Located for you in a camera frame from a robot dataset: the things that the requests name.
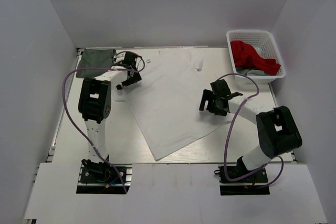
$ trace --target gray cloth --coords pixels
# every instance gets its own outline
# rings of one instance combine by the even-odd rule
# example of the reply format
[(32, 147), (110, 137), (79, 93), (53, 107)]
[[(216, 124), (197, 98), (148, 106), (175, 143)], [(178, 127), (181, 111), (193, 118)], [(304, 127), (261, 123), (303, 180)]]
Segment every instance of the gray cloth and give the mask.
[(243, 68), (237, 67), (237, 72), (244, 76), (268, 76), (269, 74), (257, 68)]
[[(116, 55), (115, 49), (85, 49), (77, 68), (111, 68)], [(77, 78), (97, 77), (104, 70), (80, 70), (76, 73)]]

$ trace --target white table surface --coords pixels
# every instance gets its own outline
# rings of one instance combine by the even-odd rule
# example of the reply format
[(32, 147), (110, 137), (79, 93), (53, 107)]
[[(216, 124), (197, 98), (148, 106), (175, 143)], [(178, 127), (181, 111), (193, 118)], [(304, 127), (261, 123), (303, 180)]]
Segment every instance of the white table surface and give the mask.
[[(37, 224), (325, 223), (304, 164), (285, 164), (270, 195), (221, 196), (215, 164), (135, 164), (126, 195), (76, 194), (80, 163), (41, 164), (26, 209)], [(273, 179), (280, 164), (269, 164)]]
[[(153, 48), (131, 50), (141, 55), (144, 60), (152, 61), (159, 55), (160, 50), (188, 50), (192, 55), (201, 54), (204, 59), (203, 70), (198, 72), (209, 83), (218, 77), (232, 72), (229, 52), (227, 48)], [(233, 77), (228, 77), (228, 85), (231, 92), (239, 91), (244, 95), (254, 93), (253, 86), (250, 91), (240, 88), (234, 82)], [(74, 77), (71, 85), (68, 108), (74, 121), (85, 132), (85, 124), (78, 112), (78, 100), (82, 79)], [(275, 103), (269, 86), (261, 87), (260, 94), (254, 101), (264, 105), (275, 107)], [(224, 125), (210, 135), (180, 149), (179, 151), (155, 161), (148, 145), (135, 121), (133, 114), (125, 102), (114, 102), (106, 121), (106, 145), (110, 155), (110, 161), (115, 164), (135, 163), (221, 163), (223, 162), (224, 142), (229, 125)], [(235, 163), (237, 159), (258, 145), (256, 125), (238, 117), (230, 139), (228, 149), (228, 161)], [(87, 158), (88, 144), (80, 133), (73, 127), (66, 115), (64, 115), (56, 138), (56, 151), (54, 162), (78, 162)], [(284, 154), (285, 161), (292, 161), (291, 154)]]

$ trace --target white plastic basket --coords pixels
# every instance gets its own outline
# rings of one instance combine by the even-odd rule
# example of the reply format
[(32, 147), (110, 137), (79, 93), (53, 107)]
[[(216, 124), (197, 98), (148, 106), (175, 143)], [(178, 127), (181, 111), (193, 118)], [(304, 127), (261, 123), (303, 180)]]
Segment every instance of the white plastic basket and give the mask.
[[(275, 43), (273, 36), (270, 32), (262, 30), (231, 30), (226, 33), (226, 38), (234, 73), (237, 73), (237, 71), (235, 62), (233, 60), (230, 42), (234, 40), (241, 40), (245, 43), (252, 45), (262, 58), (275, 59), (276, 62), (281, 65), (279, 71), (275, 76), (249, 76), (254, 81), (256, 81), (256, 83), (270, 83), (275, 79), (285, 77), (286, 71), (284, 68), (284, 63), (279, 53), (277, 44)], [(251, 83), (250, 80), (241, 76), (235, 76), (235, 80), (239, 83)]]

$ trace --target cable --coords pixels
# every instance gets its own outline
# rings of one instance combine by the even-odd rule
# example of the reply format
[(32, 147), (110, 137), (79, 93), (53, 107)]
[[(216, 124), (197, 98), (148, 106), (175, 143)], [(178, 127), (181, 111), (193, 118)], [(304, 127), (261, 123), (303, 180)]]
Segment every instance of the cable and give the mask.
[(111, 176), (111, 171), (109, 170), (109, 176), (107, 177), (107, 179), (105, 179), (104, 181), (100, 181), (100, 180), (97, 180), (97, 181), (100, 183), (106, 182), (109, 180), (110, 176)]
[[(224, 148), (224, 175), (225, 175), (225, 177), (226, 177), (226, 179), (227, 179), (228, 181), (230, 181), (230, 182), (237, 182), (237, 181), (239, 181), (239, 180), (242, 180), (242, 179), (244, 179), (244, 178), (247, 178), (247, 177), (251, 176), (252, 174), (255, 174), (257, 171), (261, 170), (262, 168), (264, 168), (264, 167), (266, 166), (266, 164), (265, 164), (265, 165), (262, 165), (261, 167), (259, 167), (259, 168), (257, 168), (257, 169), (254, 169), (254, 170), (252, 170), (251, 172), (249, 172), (249, 173), (247, 173), (247, 174), (245, 174), (245, 175), (243, 175), (243, 176), (240, 176), (240, 177), (238, 177), (238, 178), (230, 178), (229, 175), (228, 175), (228, 172), (227, 172), (227, 150), (228, 150), (228, 147), (229, 147), (229, 140), (230, 140), (230, 137), (231, 137), (231, 133), (232, 133), (233, 126), (234, 126), (234, 124), (235, 124), (235, 121), (236, 121), (236, 119), (237, 119), (237, 117), (238, 117), (238, 114), (239, 114), (240, 110), (242, 109), (242, 107), (245, 105), (245, 103), (246, 103), (249, 99), (251, 99), (251, 98), (256, 97), (257, 95), (259, 95), (259, 93), (260, 93), (260, 89), (259, 89), (259, 87), (258, 87), (258, 84), (257, 84), (252, 78), (250, 78), (250, 77), (248, 77), (248, 76), (245, 76), (245, 75), (243, 75), (243, 74), (239, 74), (239, 73), (228, 73), (228, 74), (225, 74), (225, 75), (219, 77), (219, 78), (217, 79), (217, 81), (219, 81), (220, 79), (222, 79), (222, 78), (224, 78), (224, 77), (227, 77), (227, 76), (242, 76), (242, 77), (244, 77), (244, 78), (249, 79), (249, 80), (256, 86), (256, 88), (257, 88), (257, 92), (256, 92), (255, 94), (252, 94), (252, 95), (250, 95), (249, 97), (247, 97), (247, 98), (246, 98), (246, 99), (239, 105), (239, 107), (238, 107), (236, 113), (235, 113), (234, 116), (233, 116), (233, 119), (232, 119), (232, 122), (231, 122), (231, 125), (230, 125), (230, 128), (229, 128), (229, 131), (228, 131), (227, 136), (226, 136), (225, 148)], [(284, 166), (284, 160), (283, 160), (281, 157), (279, 157), (279, 158), (281, 159), (281, 163), (282, 163), (282, 165), (281, 165), (281, 170), (280, 170), (278, 176), (277, 176), (272, 182), (270, 182), (270, 183), (268, 183), (267, 185), (264, 185), (264, 186), (262, 186), (262, 187), (265, 187), (265, 186), (268, 186), (268, 185), (273, 184), (273, 183), (280, 177), (280, 175), (281, 175), (281, 173), (282, 173), (282, 170), (283, 170), (283, 166)]]
[(275, 177), (275, 179), (273, 179), (271, 182), (265, 184), (265, 185), (262, 185), (262, 186), (258, 186), (258, 188), (263, 188), (263, 187), (267, 187), (267, 186), (270, 186), (271, 184), (273, 184), (275, 181), (278, 180), (278, 178), (281, 176), (282, 174), (282, 171), (284, 170), (284, 166), (285, 166), (285, 163), (284, 163), (284, 159), (280, 156), (278, 156), (278, 158), (281, 160), (281, 168), (280, 168), (280, 171), (279, 171), (279, 174)]
[(254, 175), (254, 181), (253, 184), (250, 185), (250, 187), (253, 187), (257, 183), (257, 175)]
[(117, 181), (117, 179), (118, 179), (118, 177), (115, 178), (114, 180), (112, 180), (112, 181), (111, 181), (110, 183), (108, 183), (107, 185), (105, 185), (105, 188), (109, 188), (111, 185), (113, 185), (114, 182)]
[(136, 66), (136, 69), (138, 69), (138, 67), (139, 67), (139, 65), (140, 65), (140, 62), (141, 62), (141, 61), (138, 62), (138, 65)]
[[(120, 55), (120, 54), (122, 54), (122, 53), (124, 53), (124, 52), (127, 52), (127, 51), (119, 52), (118, 54), (116, 54), (116, 56), (118, 56), (118, 55)], [(93, 148), (93, 150), (95, 151), (95, 153), (97, 154), (97, 156), (98, 156), (104, 163), (107, 163), (108, 165), (112, 166), (112, 168), (116, 171), (117, 176), (118, 176), (118, 178), (120, 179), (120, 182), (121, 182), (121, 184), (122, 184), (122, 186), (123, 186), (123, 188), (124, 188), (125, 193), (127, 193), (127, 189), (126, 189), (126, 187), (125, 187), (125, 183), (124, 183), (122, 177), (120, 176), (119, 171), (118, 171), (118, 169), (116, 168), (116, 166), (113, 165), (113, 164), (111, 164), (107, 159), (104, 159), (104, 158), (101, 156), (101, 154), (100, 154), (99, 151), (96, 149), (96, 147), (94, 146), (94, 144), (93, 144), (93, 142), (91, 141), (91, 139), (90, 139), (88, 136), (86, 136), (86, 134), (85, 134), (85, 133), (79, 128), (79, 126), (73, 121), (73, 119), (72, 119), (72, 117), (71, 117), (71, 115), (70, 115), (70, 113), (69, 113), (68, 106), (67, 106), (67, 99), (66, 99), (66, 96), (65, 96), (65, 86), (66, 86), (66, 83), (67, 83), (68, 78), (69, 78), (72, 74), (74, 74), (74, 73), (76, 73), (77, 71), (80, 71), (80, 70), (129, 71), (129, 72), (135, 72), (135, 73), (141, 72), (141, 71), (145, 68), (145, 62), (144, 62), (144, 60), (142, 59), (141, 56), (139, 56), (139, 55), (137, 55), (137, 56), (138, 56), (138, 57), (140, 58), (140, 60), (143, 62), (143, 67), (142, 67), (140, 70), (138, 70), (138, 71), (135, 71), (135, 70), (133, 70), (133, 69), (78, 68), (78, 69), (75, 69), (75, 70), (69, 72), (69, 73), (65, 76), (64, 81), (63, 81), (63, 84), (62, 84), (62, 100), (63, 100), (64, 110), (65, 110), (65, 113), (66, 113), (66, 115), (68, 116), (70, 122), (71, 122), (71, 123), (73, 124), (73, 126), (79, 131), (79, 133), (82, 134), (82, 136), (85, 137), (85, 139), (89, 142), (89, 144), (92, 146), (92, 148)]]

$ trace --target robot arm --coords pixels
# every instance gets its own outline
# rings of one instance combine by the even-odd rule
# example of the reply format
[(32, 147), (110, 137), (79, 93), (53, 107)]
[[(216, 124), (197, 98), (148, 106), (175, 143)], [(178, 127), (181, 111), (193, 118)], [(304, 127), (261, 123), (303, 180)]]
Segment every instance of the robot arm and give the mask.
[[(211, 83), (211, 87), (212, 91), (203, 91), (201, 111), (207, 101), (206, 109), (209, 112), (226, 116), (227, 113), (236, 113), (245, 100), (241, 93), (231, 93), (225, 80), (215, 81)], [(267, 164), (274, 157), (302, 145), (294, 119), (285, 106), (273, 109), (249, 100), (239, 115), (257, 125), (259, 137), (259, 145), (237, 161), (237, 170), (241, 174), (247, 174)]]
[[(120, 55), (113, 67), (134, 69), (138, 56), (131, 52)], [(141, 80), (140, 74), (131, 71), (109, 71), (95, 78), (85, 78), (78, 103), (78, 110), (82, 114), (88, 131), (88, 137), (101, 156), (106, 159), (108, 152), (105, 145), (105, 121), (111, 112), (111, 90), (129, 86)], [(92, 146), (89, 144), (89, 156), (93, 162), (101, 162)]]

